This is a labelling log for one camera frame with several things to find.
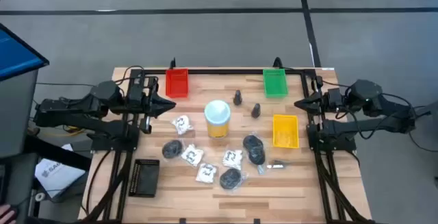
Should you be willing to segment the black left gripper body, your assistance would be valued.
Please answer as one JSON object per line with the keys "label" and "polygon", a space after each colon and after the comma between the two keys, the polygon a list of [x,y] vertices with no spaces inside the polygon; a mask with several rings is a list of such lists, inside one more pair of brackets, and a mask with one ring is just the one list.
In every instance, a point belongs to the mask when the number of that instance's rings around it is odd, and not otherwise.
{"label": "black left gripper body", "polygon": [[136,84],[133,80],[132,85],[129,87],[127,95],[128,113],[132,115],[143,114],[144,118],[140,120],[140,130],[144,134],[150,134],[151,95],[156,92],[158,79],[156,76],[146,76],[143,79],[140,78],[140,80],[144,82]]}

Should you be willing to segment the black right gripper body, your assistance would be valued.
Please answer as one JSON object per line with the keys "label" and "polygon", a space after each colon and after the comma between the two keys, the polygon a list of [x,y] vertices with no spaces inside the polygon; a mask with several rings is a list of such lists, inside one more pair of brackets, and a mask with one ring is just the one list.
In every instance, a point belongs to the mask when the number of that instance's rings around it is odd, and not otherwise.
{"label": "black right gripper body", "polygon": [[324,112],[338,112],[343,108],[343,96],[339,88],[328,89],[322,95],[321,107]]}

